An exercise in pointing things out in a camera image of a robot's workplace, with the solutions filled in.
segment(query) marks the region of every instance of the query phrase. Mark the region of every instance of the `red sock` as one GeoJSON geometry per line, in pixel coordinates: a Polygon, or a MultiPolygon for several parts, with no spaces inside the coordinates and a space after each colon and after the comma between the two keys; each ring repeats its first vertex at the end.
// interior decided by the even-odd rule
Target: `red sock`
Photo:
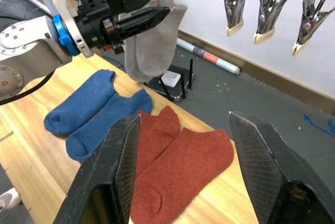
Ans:
{"type": "Polygon", "coordinates": [[[142,117],[137,152],[136,178],[152,164],[178,136],[178,115],[166,106],[158,116],[139,111],[142,117]]]}
{"type": "Polygon", "coordinates": [[[131,218],[136,224],[171,223],[233,160],[223,130],[183,129],[169,148],[137,178],[131,218]]]}

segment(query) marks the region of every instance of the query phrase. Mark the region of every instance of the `gray floor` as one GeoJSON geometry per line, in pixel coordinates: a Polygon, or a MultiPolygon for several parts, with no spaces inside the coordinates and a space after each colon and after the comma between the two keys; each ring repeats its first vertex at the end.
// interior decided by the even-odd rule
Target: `gray floor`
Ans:
{"type": "MultiPolygon", "coordinates": [[[[0,168],[0,194],[8,191],[13,186],[9,181],[5,171],[0,168]]],[[[17,206],[9,211],[0,213],[1,224],[33,224],[33,221],[24,205],[17,206]]]]}
{"type": "MultiPolygon", "coordinates": [[[[124,70],[124,55],[113,51],[104,56],[120,62],[124,70]]],[[[239,76],[207,62],[177,47],[173,64],[188,68],[194,60],[195,78],[192,90],[179,106],[214,128],[224,129],[229,136],[228,112],[240,111],[272,123],[285,141],[304,157],[335,194],[335,138],[309,125],[313,121],[329,129],[330,115],[316,110],[258,80],[241,73],[239,76]]]]}

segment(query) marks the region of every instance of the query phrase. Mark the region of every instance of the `black cable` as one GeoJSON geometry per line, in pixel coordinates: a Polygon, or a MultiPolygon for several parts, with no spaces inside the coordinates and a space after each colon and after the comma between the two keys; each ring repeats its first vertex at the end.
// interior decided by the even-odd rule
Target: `black cable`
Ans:
{"type": "Polygon", "coordinates": [[[116,66],[116,68],[119,68],[119,69],[123,68],[123,64],[120,63],[119,61],[116,61],[116,60],[114,60],[114,59],[112,59],[112,58],[105,57],[105,56],[103,56],[103,58],[108,59],[108,60],[111,60],[111,61],[113,61],[113,62],[119,64],[119,66],[116,66]]]}
{"type": "MultiPolygon", "coordinates": [[[[8,15],[0,15],[0,18],[5,18],[5,19],[11,19],[11,20],[17,20],[17,21],[24,21],[25,19],[18,17],[18,16],[8,16],[8,15]]],[[[19,94],[16,95],[14,97],[8,98],[8,99],[4,99],[0,101],[0,106],[1,105],[5,105],[8,103],[11,103],[13,101],[16,101],[20,98],[23,98],[25,96],[30,95],[31,93],[37,91],[39,88],[41,88],[42,86],[44,86],[46,84],[47,81],[49,81],[49,79],[51,79],[52,75],[54,74],[55,71],[51,72],[50,74],[48,74],[41,82],[39,82],[37,85],[35,85],[33,88],[19,94]]]]}
{"type": "Polygon", "coordinates": [[[54,74],[54,72],[55,71],[53,71],[50,74],[46,75],[46,77],[43,78],[43,80],[41,82],[39,82],[37,85],[35,85],[33,88],[31,88],[31,89],[29,89],[29,90],[27,90],[27,91],[25,91],[25,92],[23,92],[23,93],[21,93],[19,95],[16,95],[14,97],[11,97],[11,98],[8,98],[8,99],[4,99],[4,100],[0,101],[0,106],[8,104],[8,103],[11,103],[11,102],[14,102],[14,101],[16,101],[18,99],[21,99],[21,98],[23,98],[25,96],[28,96],[31,93],[37,91],[39,88],[41,88],[42,86],[44,86],[47,83],[47,81],[49,81],[51,79],[51,77],[54,74]]]}

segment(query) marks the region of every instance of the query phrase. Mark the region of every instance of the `sock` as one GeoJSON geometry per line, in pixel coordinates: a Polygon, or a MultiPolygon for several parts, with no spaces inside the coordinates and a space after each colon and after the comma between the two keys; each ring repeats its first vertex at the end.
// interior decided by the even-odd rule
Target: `sock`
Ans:
{"type": "Polygon", "coordinates": [[[178,115],[166,106],[158,116],[139,111],[142,117],[136,178],[152,164],[179,134],[178,115]]]}
{"type": "Polygon", "coordinates": [[[114,71],[99,70],[44,119],[47,131],[67,135],[92,118],[115,93],[114,71]]]}
{"type": "Polygon", "coordinates": [[[168,70],[177,45],[178,28],[187,10],[186,6],[175,5],[173,0],[159,0],[150,5],[170,7],[171,11],[156,27],[125,40],[126,71],[140,83],[168,70]]]}
{"type": "Polygon", "coordinates": [[[105,139],[110,127],[140,109],[146,113],[151,113],[152,110],[151,97],[144,89],[129,98],[115,93],[94,118],[68,137],[68,155],[74,160],[85,161],[105,139]]]}
{"type": "Polygon", "coordinates": [[[223,130],[196,133],[184,128],[135,182],[131,218],[136,224],[171,223],[233,160],[223,130]]]}

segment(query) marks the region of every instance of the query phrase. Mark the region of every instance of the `blue string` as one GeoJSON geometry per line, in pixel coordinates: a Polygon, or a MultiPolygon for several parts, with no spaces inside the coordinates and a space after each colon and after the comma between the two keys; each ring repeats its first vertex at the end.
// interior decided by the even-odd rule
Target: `blue string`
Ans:
{"type": "Polygon", "coordinates": [[[329,119],[329,125],[330,125],[330,131],[320,127],[320,126],[317,126],[315,123],[313,123],[313,121],[311,120],[311,118],[304,114],[304,119],[310,123],[311,126],[315,127],[316,129],[320,130],[320,131],[323,131],[324,133],[328,134],[328,135],[331,135],[333,137],[335,137],[335,118],[330,118],[329,119]]]}

